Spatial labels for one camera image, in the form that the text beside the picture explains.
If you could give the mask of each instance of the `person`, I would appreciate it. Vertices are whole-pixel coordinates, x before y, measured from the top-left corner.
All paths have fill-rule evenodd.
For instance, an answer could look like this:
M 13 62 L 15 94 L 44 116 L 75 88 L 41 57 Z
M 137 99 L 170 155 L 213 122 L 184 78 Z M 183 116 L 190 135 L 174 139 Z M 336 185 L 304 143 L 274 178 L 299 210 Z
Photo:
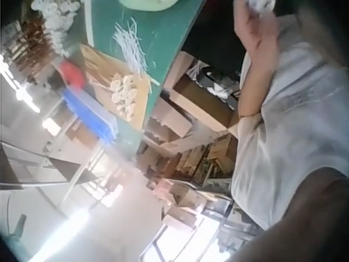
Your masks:
M 234 0 L 246 48 L 231 193 L 263 234 L 231 262 L 349 261 L 349 78 L 293 15 Z

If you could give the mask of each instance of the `red object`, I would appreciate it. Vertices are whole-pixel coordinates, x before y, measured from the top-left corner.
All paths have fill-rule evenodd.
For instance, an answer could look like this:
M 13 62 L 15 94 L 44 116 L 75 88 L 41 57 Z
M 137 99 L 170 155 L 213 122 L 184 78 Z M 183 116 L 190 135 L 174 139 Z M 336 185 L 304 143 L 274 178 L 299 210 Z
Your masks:
M 85 85 L 85 77 L 76 65 L 64 60 L 58 66 L 63 80 L 72 88 L 81 90 Z

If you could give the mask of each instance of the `window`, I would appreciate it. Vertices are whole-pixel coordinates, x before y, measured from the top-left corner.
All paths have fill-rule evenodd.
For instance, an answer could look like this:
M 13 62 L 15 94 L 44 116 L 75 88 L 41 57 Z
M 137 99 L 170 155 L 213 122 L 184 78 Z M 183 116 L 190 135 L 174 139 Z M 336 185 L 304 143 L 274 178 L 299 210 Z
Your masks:
M 61 131 L 60 126 L 52 118 L 47 118 L 43 122 L 43 128 L 49 131 L 49 133 L 53 136 L 58 135 L 59 131 Z
M 141 262 L 195 262 L 210 243 L 219 222 L 201 216 L 198 227 L 187 233 L 164 226 L 141 255 Z

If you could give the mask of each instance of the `white wire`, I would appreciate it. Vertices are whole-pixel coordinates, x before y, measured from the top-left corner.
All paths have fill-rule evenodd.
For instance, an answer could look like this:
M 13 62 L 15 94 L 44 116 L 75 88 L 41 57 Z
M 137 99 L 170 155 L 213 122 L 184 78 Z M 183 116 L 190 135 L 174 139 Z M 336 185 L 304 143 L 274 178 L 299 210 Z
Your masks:
M 127 27 L 128 30 L 125 30 L 116 23 L 113 39 L 120 46 L 131 72 L 141 77 L 141 73 L 146 72 L 148 68 L 146 54 L 142 51 L 137 37 L 137 23 L 133 18 L 131 18 L 131 25 L 127 23 Z

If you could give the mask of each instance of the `bright light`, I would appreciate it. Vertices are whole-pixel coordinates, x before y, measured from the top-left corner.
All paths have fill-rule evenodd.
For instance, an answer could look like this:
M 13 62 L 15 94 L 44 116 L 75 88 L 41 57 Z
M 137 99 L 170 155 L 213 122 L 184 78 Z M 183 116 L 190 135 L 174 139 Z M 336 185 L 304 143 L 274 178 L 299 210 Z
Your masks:
M 215 240 L 214 243 L 207 250 L 206 254 L 203 256 L 203 258 L 200 260 L 200 262 L 225 262 L 229 259 L 229 257 L 229 252 L 219 252 L 218 240 Z
M 49 131 L 53 136 L 56 136 L 59 131 L 61 131 L 61 127 L 52 118 L 47 118 L 43 122 L 43 128 Z
M 88 222 L 86 210 L 75 212 L 58 230 L 53 233 L 39 252 L 29 262 L 43 262 L 62 249 Z
M 9 70 L 9 65 L 4 62 L 4 57 L 0 55 L 0 74 L 3 75 L 10 87 L 16 91 L 18 101 L 23 100 L 34 112 L 40 113 L 40 109 L 33 103 L 33 98 L 27 92 L 27 85 L 21 86 L 18 81 L 13 80 L 13 74 Z
M 120 196 L 123 189 L 124 187 L 121 184 L 118 184 L 112 193 L 110 193 L 109 195 L 107 195 L 102 199 L 101 202 L 103 203 L 103 205 L 105 205 L 106 207 L 111 207 L 115 199 L 117 199 L 118 196 Z

